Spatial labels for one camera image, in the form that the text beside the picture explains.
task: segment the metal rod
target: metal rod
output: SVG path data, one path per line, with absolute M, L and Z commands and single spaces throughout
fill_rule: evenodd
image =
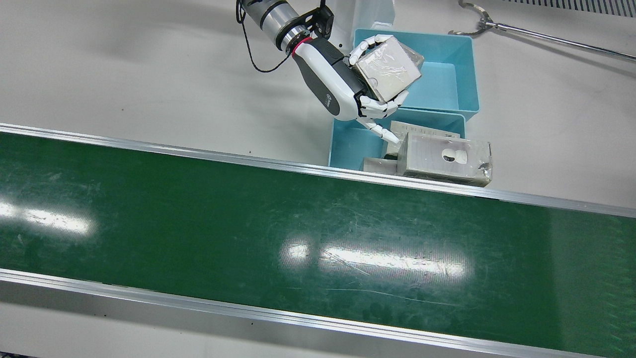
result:
M 486 22 L 484 22 L 484 24 L 486 26 L 493 27 L 493 28 L 498 29 L 498 30 L 517 32 L 517 33 L 524 34 L 524 35 L 527 35 L 527 36 L 531 36 L 531 37 L 534 37 L 534 38 L 545 39 L 545 40 L 548 40 L 548 41 L 559 43 L 561 45 L 568 45 L 568 46 L 572 46 L 572 47 L 577 47 L 577 48 L 580 48 L 580 49 L 583 49 L 583 50 L 587 50 L 589 52 L 600 52 L 600 53 L 602 53 L 604 55 L 621 57 L 622 59 L 626 59 L 628 61 L 636 62 L 636 56 L 623 54 L 621 52 L 608 50 L 606 48 L 591 46 L 591 45 L 587 45 L 585 43 L 580 43 L 580 42 L 576 42 L 576 41 L 570 41 L 570 40 L 567 40 L 567 39 L 557 38 L 557 37 L 554 37 L 554 36 L 542 34 L 540 32 L 530 31 L 530 30 L 522 29 L 520 27 L 510 26 L 510 25 L 506 25 L 506 24 L 499 24 L 499 23 L 496 23 L 496 22 L 486 21 Z

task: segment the vent grate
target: vent grate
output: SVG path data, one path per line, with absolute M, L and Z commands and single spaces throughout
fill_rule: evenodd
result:
M 634 17 L 636 0 L 504 0 L 509 3 L 522 3 L 550 8 L 561 8 L 608 15 Z

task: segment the reacher grabber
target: reacher grabber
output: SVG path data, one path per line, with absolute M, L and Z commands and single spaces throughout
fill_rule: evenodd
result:
M 481 6 L 475 5 L 475 4 L 465 3 L 464 0 L 459 0 L 459 6 L 461 6 L 463 8 L 469 7 L 471 9 L 477 11 L 481 15 L 481 19 L 480 19 L 480 21 L 479 21 L 479 23 L 477 25 L 479 27 L 479 29 L 477 31 L 475 31 L 475 32 L 460 32 L 460 31 L 451 30 L 451 31 L 448 32 L 451 35 L 466 35 L 466 36 L 476 37 L 476 36 L 479 36 L 479 35 L 483 34 L 484 32 L 486 32 L 486 31 L 488 31 L 490 29 L 497 29 L 497 30 L 501 30 L 501 31 L 515 32 L 515 33 L 518 33 L 518 34 L 531 36 L 533 38 L 545 39 L 545 40 L 548 40 L 548 41 L 552 41 L 554 43 L 558 43 L 560 45 L 572 46 L 572 47 L 578 48 L 580 50 L 585 50 L 585 51 L 588 51 L 588 52 L 594 52 L 594 53 L 597 53 L 597 54 L 613 56 L 613 57 L 617 57 L 619 59 L 636 62 L 636 56 L 623 54 L 621 52 L 608 50 L 608 49 L 602 48 L 602 47 L 596 47 L 596 46 L 592 46 L 592 45 L 587 45 L 585 43 L 580 43 L 580 42 L 576 42 L 576 41 L 570 41 L 570 40 L 567 40 L 567 39 L 557 38 L 557 37 L 554 37 L 554 36 L 542 34 L 540 32 L 535 32 L 535 31 L 522 29 L 520 27 L 515 27 L 515 26 L 510 26 L 510 25 L 494 22 L 492 20 L 492 18 L 490 17 L 490 15 L 488 14 L 488 12 L 486 10 L 484 10 L 484 8 L 482 8 Z

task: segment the white floor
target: white floor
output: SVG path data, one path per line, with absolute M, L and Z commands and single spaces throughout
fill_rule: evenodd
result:
M 634 18 L 478 3 L 496 21 L 636 54 Z M 468 31 L 478 19 L 454 0 L 397 0 L 396 12 L 405 31 Z M 258 64 L 282 58 L 247 30 Z M 467 136 L 492 142 L 489 187 L 636 208 L 636 64 L 494 32 L 474 49 L 481 113 Z M 328 113 L 293 62 L 253 70 L 233 1 L 4 0 L 0 52 L 0 122 L 327 163 Z M 128 356 L 324 355 L 4 303 L 0 318 L 0 332 L 20 333 L 0 335 L 0 350 L 43 358 L 114 357 L 80 348 L 115 343 Z M 52 349 L 69 337 L 59 327 L 79 348 Z

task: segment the box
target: box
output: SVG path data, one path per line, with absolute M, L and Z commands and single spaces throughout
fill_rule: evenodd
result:
M 490 143 L 409 132 L 397 156 L 397 174 L 485 187 L 492 179 Z
M 416 61 L 421 64 L 424 59 L 421 55 L 419 56 L 421 61 L 418 59 Z M 393 99 L 422 76 L 420 68 L 395 37 L 367 51 L 354 64 L 354 69 L 369 84 L 376 98 L 384 103 Z
M 358 29 L 354 46 L 377 34 L 393 35 L 424 56 L 422 77 L 409 87 L 403 107 L 458 113 L 469 120 L 479 112 L 473 39 L 469 36 Z
M 384 145 L 382 147 L 382 157 L 386 159 L 397 159 L 399 147 L 402 146 L 402 142 L 404 141 L 404 137 L 406 137 L 407 132 L 415 132 L 420 134 L 430 134 L 431 136 L 442 136 L 442 137 L 452 137 L 459 138 L 459 133 L 452 133 L 447 131 L 442 131 L 441 129 L 433 129 L 428 127 L 423 127 L 421 125 L 409 124 L 404 122 L 398 122 L 397 120 L 391 121 L 391 132 L 396 135 L 396 137 L 400 140 L 398 144 L 389 143 L 384 141 Z
M 398 161 L 394 159 L 364 158 L 361 171 L 395 175 L 398 171 Z
M 466 119 L 456 113 L 443 113 L 400 108 L 387 118 L 376 120 L 389 128 L 391 120 L 459 133 L 464 137 Z M 333 121 L 329 166 L 332 168 L 360 169 L 365 157 L 381 158 L 384 140 L 364 128 L 355 120 Z

